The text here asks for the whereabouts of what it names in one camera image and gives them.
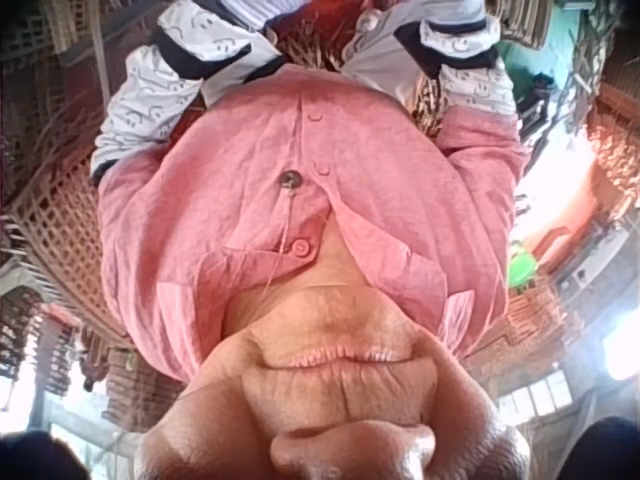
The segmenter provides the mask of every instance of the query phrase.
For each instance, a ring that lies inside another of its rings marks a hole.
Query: neck
[[[313,287],[368,285],[349,252],[332,213],[322,233],[320,250],[306,268],[236,294],[225,314],[223,337],[229,337],[264,317],[291,295]]]

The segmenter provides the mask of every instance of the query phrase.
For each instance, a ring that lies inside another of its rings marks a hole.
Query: bright light
[[[626,380],[640,371],[640,312],[626,315],[604,340],[607,371],[614,380]]]

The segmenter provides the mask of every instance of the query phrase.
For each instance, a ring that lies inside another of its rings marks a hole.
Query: nostril
[[[422,480],[434,451],[426,426],[360,421],[278,435],[271,459],[280,474],[299,479]]]

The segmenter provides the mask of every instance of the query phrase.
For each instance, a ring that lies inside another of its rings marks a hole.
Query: green object
[[[536,274],[537,268],[536,257],[522,245],[513,245],[509,262],[509,288],[525,285]]]

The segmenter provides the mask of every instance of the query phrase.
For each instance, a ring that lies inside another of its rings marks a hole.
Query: shirt
[[[313,262],[333,212],[368,282],[463,355],[505,310],[527,158],[515,116],[454,106],[434,144],[391,97],[287,66],[226,95],[169,152],[107,172],[107,303],[152,366],[188,381],[234,294]]]

